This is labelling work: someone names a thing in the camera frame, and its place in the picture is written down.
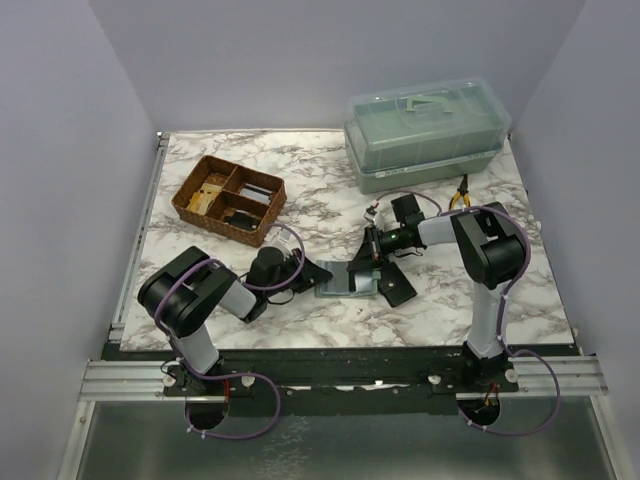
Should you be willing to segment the yellow handled pliers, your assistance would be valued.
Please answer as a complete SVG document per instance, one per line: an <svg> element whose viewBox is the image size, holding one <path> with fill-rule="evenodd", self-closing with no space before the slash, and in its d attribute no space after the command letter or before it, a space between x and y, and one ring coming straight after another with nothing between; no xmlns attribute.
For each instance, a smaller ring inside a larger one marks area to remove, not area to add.
<svg viewBox="0 0 640 480"><path fill-rule="evenodd" d="M449 201L449 210L453 211L458 205L461 205L465 208L471 206L467 174L462 177L456 192Z"/></svg>

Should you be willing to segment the black card holder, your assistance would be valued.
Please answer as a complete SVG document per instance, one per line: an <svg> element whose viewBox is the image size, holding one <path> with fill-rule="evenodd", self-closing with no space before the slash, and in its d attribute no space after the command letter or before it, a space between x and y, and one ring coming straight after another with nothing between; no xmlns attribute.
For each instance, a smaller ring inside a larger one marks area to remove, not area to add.
<svg viewBox="0 0 640 480"><path fill-rule="evenodd" d="M384 263L380 269L378 291L391 308L413 299L417 292L396 263Z"/></svg>

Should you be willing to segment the green card holder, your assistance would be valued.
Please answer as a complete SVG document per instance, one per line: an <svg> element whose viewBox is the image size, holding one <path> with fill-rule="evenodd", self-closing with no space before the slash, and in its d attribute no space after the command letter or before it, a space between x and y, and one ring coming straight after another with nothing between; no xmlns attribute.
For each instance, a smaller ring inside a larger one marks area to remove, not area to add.
<svg viewBox="0 0 640 480"><path fill-rule="evenodd" d="M378 280L380 279L380 273L378 270L371 270L374 272L375 277L374 293L351 293L349 291L349 272L347 271L348 263L346 261L319 260L317 264L333 274L332 280L330 280L321 289L314 290L315 296L318 298L361 298L373 297L378 293Z"/></svg>

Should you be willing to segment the woven brown basket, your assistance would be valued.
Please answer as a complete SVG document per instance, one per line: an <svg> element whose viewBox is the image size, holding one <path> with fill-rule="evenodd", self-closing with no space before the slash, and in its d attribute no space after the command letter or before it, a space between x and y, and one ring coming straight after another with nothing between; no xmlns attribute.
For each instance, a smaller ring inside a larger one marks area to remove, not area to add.
<svg viewBox="0 0 640 480"><path fill-rule="evenodd" d="M215 156L196 163L171 200L181 220L259 247L286 202L285 182Z"/></svg>

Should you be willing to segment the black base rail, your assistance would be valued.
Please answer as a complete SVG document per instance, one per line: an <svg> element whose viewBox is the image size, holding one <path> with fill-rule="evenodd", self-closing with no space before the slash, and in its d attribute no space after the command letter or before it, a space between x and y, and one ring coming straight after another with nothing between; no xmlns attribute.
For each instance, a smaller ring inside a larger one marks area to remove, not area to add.
<svg viewBox="0 0 640 480"><path fill-rule="evenodd" d="M209 380L169 352L104 347L88 380L117 399L172 400L208 408L226 403L236 416L429 413L450 415L462 400L585 395L597 387L597 362L574 346L535 348L496 373L473 380L458 347L225 350Z"/></svg>

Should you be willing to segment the aluminium frame rail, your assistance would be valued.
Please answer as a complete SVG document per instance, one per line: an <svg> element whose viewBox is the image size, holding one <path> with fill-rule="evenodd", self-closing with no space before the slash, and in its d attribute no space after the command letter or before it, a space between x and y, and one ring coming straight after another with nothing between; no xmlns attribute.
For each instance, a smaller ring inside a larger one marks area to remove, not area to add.
<svg viewBox="0 0 640 480"><path fill-rule="evenodd" d="M120 289L117 305L113 314L109 333L107 337L108 343L120 344L126 325L127 314L131 304L131 290L134 287L137 271L139 268L141 252L144 246L148 222L153 209L154 198L158 188L158 182L161 176L162 167L166 158L166 152L169 146L171 134L169 132L158 132L158 145L156 149L153 169L145 193L144 203L138 221L134 241L125 271L124 281Z"/></svg>

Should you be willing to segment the translucent green storage box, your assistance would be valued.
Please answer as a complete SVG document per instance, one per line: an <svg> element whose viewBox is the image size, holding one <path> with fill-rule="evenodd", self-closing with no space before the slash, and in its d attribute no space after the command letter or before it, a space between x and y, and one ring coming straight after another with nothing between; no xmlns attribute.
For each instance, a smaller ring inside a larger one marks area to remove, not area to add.
<svg viewBox="0 0 640 480"><path fill-rule="evenodd" d="M462 79L356 96L343 124L363 194L483 171L511 116L489 84Z"/></svg>

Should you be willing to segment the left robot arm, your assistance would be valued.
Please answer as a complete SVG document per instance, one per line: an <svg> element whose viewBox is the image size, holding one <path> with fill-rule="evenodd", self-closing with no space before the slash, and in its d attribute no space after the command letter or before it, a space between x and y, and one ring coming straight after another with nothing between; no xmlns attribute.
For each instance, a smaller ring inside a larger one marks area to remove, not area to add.
<svg viewBox="0 0 640 480"><path fill-rule="evenodd" d="M330 271L304 257L300 249L262 247L249 272L240 276L192 246L149 277L137 300L186 362L188 384L209 395L222 380L216 365L220 354L205 326L215 309L251 323L266 311L272 297L286 291L302 294L332 279Z"/></svg>

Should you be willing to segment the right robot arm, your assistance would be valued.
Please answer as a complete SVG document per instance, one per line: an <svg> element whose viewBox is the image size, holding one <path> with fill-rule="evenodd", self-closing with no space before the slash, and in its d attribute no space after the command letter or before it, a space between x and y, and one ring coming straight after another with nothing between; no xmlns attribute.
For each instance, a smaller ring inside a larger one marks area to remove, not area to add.
<svg viewBox="0 0 640 480"><path fill-rule="evenodd" d="M372 224L347 264L349 282L367 270L380 273L379 290L392 307L416 296L400 268L390 260L407 249L441 244L458 247L466 273L474 282L472 323L463 343L458 382L480 392L508 368L504 317L509 291L526 271L531 246L525 230L499 202L466 207L427 218L413 194L391 201L399 224L384 231Z"/></svg>

